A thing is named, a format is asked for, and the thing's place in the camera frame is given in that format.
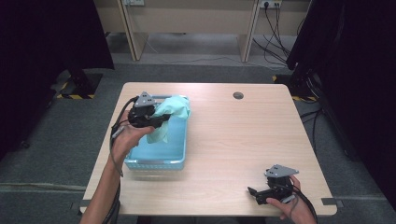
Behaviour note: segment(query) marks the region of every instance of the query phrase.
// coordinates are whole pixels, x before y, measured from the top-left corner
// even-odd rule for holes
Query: black cable
[[[271,54],[272,56],[274,56],[275,58],[277,58],[278,60],[280,60],[282,63],[286,63],[286,61],[285,61],[283,58],[281,58],[279,55],[275,54],[273,51],[271,51],[271,50],[269,50],[269,49],[263,47],[262,45],[260,45],[260,44],[256,41],[256,39],[253,38],[253,41],[254,41],[262,50],[264,50],[265,52]]]
[[[306,116],[309,116],[309,115],[312,115],[312,114],[316,114],[316,113],[318,113],[319,111],[321,111],[322,110],[322,108],[320,108],[320,109],[318,109],[318,110],[315,110],[315,111],[311,111],[311,112],[307,112],[307,113],[305,113],[305,114],[302,114],[302,115],[300,115],[300,119],[303,119],[303,118],[305,118]]]
[[[114,200],[113,204],[111,204],[110,211],[108,211],[107,216],[105,217],[105,220],[103,220],[103,224],[107,224],[108,221],[113,217],[114,212],[117,210],[117,205],[120,203],[120,192],[121,192],[121,186],[119,183],[119,186],[117,188],[116,195],[114,195]]]
[[[300,100],[306,104],[312,105],[318,102],[317,99],[310,99],[309,97],[300,97]]]
[[[312,119],[314,119],[314,118],[307,119],[307,120],[303,121],[303,123],[307,123],[308,121],[310,121],[310,120],[312,120]]]
[[[315,155],[317,155],[317,143],[316,143],[316,138],[315,138],[315,127],[317,126],[317,118],[319,116],[319,114],[321,113],[321,110],[317,112],[317,114],[314,117],[314,124],[312,127],[312,145],[314,148],[314,153]]]
[[[262,45],[260,45],[260,44],[256,41],[256,39],[253,38],[253,41],[254,41],[262,50],[264,50],[264,59],[265,59],[265,61],[267,61],[268,63],[274,63],[274,64],[279,64],[279,65],[282,65],[282,66],[286,66],[286,61],[285,61],[284,59],[282,59],[279,55],[273,53],[271,50],[269,50],[269,49],[263,47]],[[275,63],[275,62],[270,62],[270,61],[268,61],[268,59],[266,58],[265,53],[271,54],[274,58],[278,59],[278,60],[279,60],[280,62],[282,62],[282,63]]]
[[[114,144],[114,138],[113,138],[113,134],[119,129],[120,124],[128,121],[124,120],[122,122],[120,122],[120,119],[123,115],[123,113],[125,112],[126,107],[131,103],[131,102],[136,102],[136,100],[138,99],[138,96],[130,99],[125,106],[122,108],[119,116],[117,117],[116,122],[114,123],[114,125],[111,127],[111,135],[110,135],[110,156],[111,159],[113,160],[114,166],[117,169],[117,171],[120,173],[120,176],[123,176],[122,170],[119,169],[119,167],[116,164],[116,161],[114,160],[113,157],[113,153],[112,153],[112,148],[113,148],[113,144]],[[114,200],[113,200],[113,204],[111,204],[110,210],[107,213],[107,216],[105,217],[105,220],[103,221],[104,224],[107,224],[108,221],[113,217],[115,211],[117,210],[117,212],[120,210],[120,182],[119,182],[119,187],[117,188],[117,192],[116,195],[114,196]]]
[[[309,201],[309,199],[301,192],[301,190],[300,190],[299,188],[295,187],[294,185],[293,185],[293,187],[297,189],[297,190],[294,189],[293,192],[295,192],[295,193],[297,194],[297,196],[299,196],[299,197],[306,203],[306,205],[308,206],[309,210],[310,210],[311,213],[312,213],[312,216],[314,216],[315,221],[318,223],[318,216],[317,216],[317,212],[315,211],[314,205],[313,205],[313,204],[311,203],[311,201]]]
[[[282,47],[283,53],[285,54],[286,57],[289,57],[289,50],[285,48],[285,46],[282,45],[282,41],[280,40],[280,32],[279,32],[279,19],[280,19],[280,7],[278,3],[275,3],[275,8],[276,8],[276,28],[275,30],[277,30],[277,40],[278,43],[280,45],[280,47]]]
[[[271,31],[272,31],[272,36],[271,36],[271,38],[270,38],[269,40],[264,36],[265,40],[268,41],[268,43],[267,43],[267,45],[265,46],[265,48],[267,49],[269,44],[274,45],[275,47],[277,47],[277,48],[279,48],[279,49],[282,49],[282,51],[283,51],[283,53],[285,54],[285,56],[288,57],[288,55],[290,54],[290,51],[289,51],[288,49],[286,49],[286,48],[282,45],[282,42],[281,42],[281,40],[280,40],[280,36],[278,36],[278,35],[276,34],[276,33],[279,33],[279,18],[280,18],[280,12],[278,12],[279,10],[280,10],[280,9],[278,8],[278,5],[276,4],[276,28],[275,28],[275,29],[274,29],[274,27],[273,27],[273,25],[272,25],[272,23],[271,23],[271,21],[270,21],[270,19],[269,19],[269,17],[268,17],[267,8],[264,10],[264,12],[265,12],[265,17],[266,17],[266,19],[268,20],[268,23],[270,24]],[[272,43],[273,37],[275,38],[276,42],[277,42],[280,46],[277,46],[276,44]]]
[[[117,166],[116,161],[114,160],[114,156],[113,156],[113,144],[114,144],[114,138],[113,138],[113,134],[119,129],[120,127],[120,119],[126,109],[126,107],[131,103],[131,102],[136,102],[137,97],[134,97],[132,99],[130,99],[125,106],[122,108],[119,117],[117,118],[116,122],[114,123],[114,125],[111,127],[111,135],[110,135],[110,156],[111,156],[111,160],[113,160],[114,166],[116,168],[116,170],[120,173],[120,176],[123,177],[123,173],[122,173],[122,169],[120,169]]]
[[[297,197],[295,197],[295,199],[296,199],[296,202],[294,203],[293,207],[290,209],[290,212],[289,212],[289,218],[291,220],[292,220],[291,213],[293,212],[294,208],[297,206],[298,202],[300,201],[300,197],[297,196]]]

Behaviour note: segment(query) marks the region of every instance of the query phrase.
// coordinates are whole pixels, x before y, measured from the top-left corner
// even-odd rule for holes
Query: person's right hand
[[[300,181],[294,175],[291,175],[290,179],[295,187],[301,189]],[[267,203],[271,204],[274,207],[277,207],[283,212],[282,215],[280,215],[280,219],[282,220],[288,217],[296,224],[317,223],[306,203],[296,194],[295,198],[289,203],[281,203],[274,198],[267,198],[266,201]]]
[[[154,127],[136,128],[132,126],[128,121],[129,110],[124,111],[120,118],[120,127],[124,130],[117,136],[114,146],[113,153],[114,157],[120,158],[116,161],[123,161],[125,156],[129,153],[131,148],[136,147],[139,144],[140,138],[145,134],[154,132]]]

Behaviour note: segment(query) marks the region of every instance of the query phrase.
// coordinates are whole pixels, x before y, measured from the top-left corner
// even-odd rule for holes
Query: wooden table
[[[303,193],[318,215],[335,214],[335,205],[322,203],[332,195],[289,91],[273,84],[126,83],[84,200],[92,197],[106,164],[110,126],[127,100],[142,91],[190,98],[185,167],[130,171],[124,165],[120,214],[278,216],[272,206],[257,205],[247,190],[268,189],[263,173],[274,164],[300,171]],[[244,98],[235,99],[236,91]]]

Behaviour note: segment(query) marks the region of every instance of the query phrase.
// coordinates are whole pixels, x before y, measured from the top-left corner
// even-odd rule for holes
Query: wire
[[[318,119],[319,114],[321,114],[321,110],[316,113],[316,115],[314,117],[314,124],[312,125],[313,126],[312,127],[312,145],[314,148],[315,155],[317,155],[317,143],[316,143],[316,137],[315,137],[315,128],[317,126],[317,119]]]
[[[126,122],[126,121],[129,121],[129,120],[126,119],[126,120],[120,121],[120,125],[121,125],[122,123]]]
[[[319,98],[319,96],[317,95],[317,93],[315,92],[314,89],[316,89],[314,83],[312,83],[311,77],[308,77],[305,81],[306,85],[308,86],[309,90],[311,90],[312,94],[315,95],[315,97],[317,97],[317,99]]]
[[[298,202],[300,201],[300,197],[297,196],[297,197],[295,197],[295,199],[296,199],[296,203],[293,205],[293,207],[290,209],[290,212],[289,212],[290,219],[291,219],[291,213],[293,212],[294,208],[296,208]]]
[[[279,20],[280,20],[280,7],[278,3],[275,3],[275,8],[276,8],[276,30],[277,30],[277,40],[282,47],[283,53],[285,54],[286,57],[289,57],[290,51],[285,48],[285,46],[282,45],[282,41],[280,40],[280,33],[279,33]]]
[[[300,197],[308,206],[309,210],[312,213],[312,216],[314,216],[315,221],[318,223],[318,216],[317,216],[317,212],[315,211],[315,207],[314,205],[311,203],[311,201],[309,201],[309,199],[301,192],[301,190],[299,188],[297,188],[296,186],[293,185],[293,187],[295,188],[293,190],[293,192],[295,192],[297,194],[298,197]]]
[[[200,62],[200,61],[215,61],[215,60],[221,60],[221,59],[227,59],[227,60],[230,60],[230,61],[233,61],[233,62],[236,62],[236,63],[241,63],[241,64],[249,64],[249,65],[265,67],[265,68],[268,68],[268,69],[273,70],[273,71],[278,71],[278,70],[281,70],[284,67],[286,67],[285,64],[281,64],[281,63],[280,63],[280,65],[282,65],[282,67],[279,67],[279,68],[272,68],[272,67],[269,67],[269,66],[266,66],[266,65],[261,65],[261,64],[256,64],[256,63],[243,63],[243,62],[237,61],[237,60],[229,58],[229,57],[218,57],[218,58],[212,58],[212,59],[201,58],[201,59],[186,60],[186,61],[184,61],[184,60],[167,61],[165,59],[160,59],[160,60],[162,62],[164,62],[164,63],[195,63],[195,62]]]
[[[282,59],[279,55],[273,53],[271,50],[269,50],[268,48],[263,47],[262,45],[260,45],[256,39],[253,38],[254,43],[256,43],[262,50],[264,50],[264,59],[265,61],[267,61],[268,63],[274,63],[274,64],[280,64],[283,66],[286,66],[286,61],[284,59]],[[268,59],[265,56],[265,52],[271,54],[274,58],[278,59],[279,61],[281,61],[282,63],[275,63],[275,62],[270,62],[268,61]]]
[[[116,210],[120,209],[120,207],[118,206],[120,204],[120,192],[121,192],[121,186],[120,186],[120,182],[119,182],[119,186],[117,188],[116,195],[114,195],[113,204],[111,204],[110,210],[108,211],[107,216],[105,217],[105,220],[103,220],[103,222],[102,222],[103,224],[107,224],[108,221],[113,217],[114,212]]]
[[[304,98],[304,97],[300,97],[300,100],[302,102],[304,102],[306,104],[310,104],[310,105],[315,104],[315,103],[318,102],[317,99],[310,99],[310,98]]]
[[[268,13],[267,10],[264,10],[265,12],[265,17],[268,20],[268,23],[270,24],[271,27],[271,31],[273,32],[273,37],[276,39],[276,42],[280,45],[281,49],[283,50],[285,56],[289,56],[289,50],[286,49],[283,45],[282,45],[282,41],[280,40],[280,34],[279,34],[279,19],[280,19],[280,9],[278,7],[278,4],[276,4],[276,28],[274,29],[269,17],[268,17]]]
[[[159,53],[157,50],[155,50],[155,48],[153,48],[153,47],[150,45],[149,41],[148,41],[145,37],[143,37],[142,34],[140,34],[140,33],[138,33],[138,34],[139,34],[139,36],[146,42],[146,44],[148,44],[148,46],[149,46],[154,52]]]
[[[264,59],[265,61],[267,61],[268,63],[274,63],[274,62],[270,62],[267,60],[266,58],[266,53],[271,54],[273,57],[277,58],[278,60],[280,60],[282,63],[274,63],[274,64],[285,64],[286,65],[286,60],[281,58],[279,55],[275,54],[274,52],[272,52],[271,50],[268,49],[268,46],[271,44],[274,47],[281,49],[283,51],[283,53],[285,54],[286,57],[289,57],[290,51],[288,49],[286,49],[283,45],[282,45],[282,41],[280,40],[280,34],[279,34],[279,18],[280,18],[280,9],[278,7],[278,4],[276,4],[276,28],[274,29],[274,26],[272,25],[269,17],[268,17],[268,13],[267,13],[267,8],[264,10],[265,11],[265,17],[268,20],[268,23],[270,24],[271,27],[271,31],[272,31],[272,35],[270,39],[267,39],[267,37],[264,38],[267,41],[267,44],[265,47],[261,46],[259,43],[257,43],[257,41],[255,39],[253,39],[253,41],[261,48],[264,50]],[[279,44],[276,45],[272,42],[272,39],[275,39],[276,42]]]
[[[311,111],[311,112],[304,113],[304,114],[300,115],[300,119],[302,119],[302,118],[304,118],[304,117],[306,117],[306,116],[309,116],[309,115],[316,114],[316,113],[318,113],[318,112],[321,111],[321,110],[322,110],[322,108],[320,108],[320,109],[318,109],[318,110],[315,110],[315,111]]]
[[[314,149],[315,155],[317,155],[317,143],[316,143],[315,129],[316,129],[316,126],[317,126],[317,119],[318,119],[318,116],[319,116],[322,112],[323,112],[323,111],[322,111],[322,108],[320,108],[320,109],[318,109],[318,110],[316,110],[316,111],[308,112],[308,113],[302,114],[302,115],[300,116],[300,118],[303,119],[303,118],[305,118],[305,117],[307,117],[307,116],[309,116],[309,115],[315,114],[315,116],[314,116],[313,118],[308,119],[308,120],[306,120],[306,121],[303,121],[303,123],[307,123],[309,120],[313,120],[313,121],[314,121],[313,126],[312,126],[312,148]]]
[[[114,133],[119,129],[119,127],[120,127],[120,119],[121,119],[121,117],[122,117],[122,115],[123,115],[123,113],[124,113],[126,107],[127,107],[131,102],[135,102],[136,100],[137,100],[137,97],[134,97],[134,98],[130,99],[130,100],[124,105],[124,107],[122,108],[122,110],[121,110],[119,116],[117,117],[116,123],[111,127],[111,135],[110,135],[110,156],[111,156],[111,160],[113,160],[113,163],[114,163],[114,166],[115,166],[116,170],[119,172],[119,174],[120,174],[121,177],[123,177],[122,169],[120,169],[120,168],[117,166],[116,160],[114,159],[114,156],[113,156],[113,144],[114,144],[113,134],[114,134]]]

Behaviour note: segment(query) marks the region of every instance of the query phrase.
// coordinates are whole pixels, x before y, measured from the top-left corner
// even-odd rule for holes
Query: power outlet
[[[128,7],[143,7],[145,0],[123,0],[123,3]]]
[[[261,8],[265,8],[265,3],[268,3],[268,8],[280,8],[282,0],[262,0]]]

